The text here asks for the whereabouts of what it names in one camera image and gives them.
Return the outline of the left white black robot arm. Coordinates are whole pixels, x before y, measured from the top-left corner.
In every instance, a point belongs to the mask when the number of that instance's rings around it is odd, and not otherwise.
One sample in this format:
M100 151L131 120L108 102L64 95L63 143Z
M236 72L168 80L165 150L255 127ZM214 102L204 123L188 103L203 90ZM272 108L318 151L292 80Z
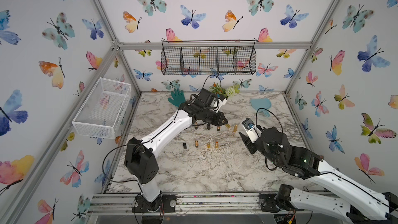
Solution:
M196 127L198 121L216 127L226 125L228 121L220 111L226 103L225 96L203 88L181 103L172 117L155 131L139 140L132 138L124 145L124 165L133 175L131 181L137 182L141 191L136 197L135 211L138 207L143 213L163 211L162 191L155 180L159 171L157 157L176 136L187 128Z

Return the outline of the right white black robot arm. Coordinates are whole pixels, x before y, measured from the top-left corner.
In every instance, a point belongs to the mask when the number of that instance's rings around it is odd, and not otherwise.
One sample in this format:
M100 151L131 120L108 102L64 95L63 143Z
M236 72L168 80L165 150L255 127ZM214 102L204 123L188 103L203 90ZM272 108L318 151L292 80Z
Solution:
M373 191L344 175L321 156L304 147L290 145L287 135L275 127L262 128L251 119L242 122L240 136L251 154L259 152L274 169L315 183L334 194L333 197L310 193L282 184L273 197L261 197L262 211L309 210L348 224L396 224L393 211L398 198L390 192Z

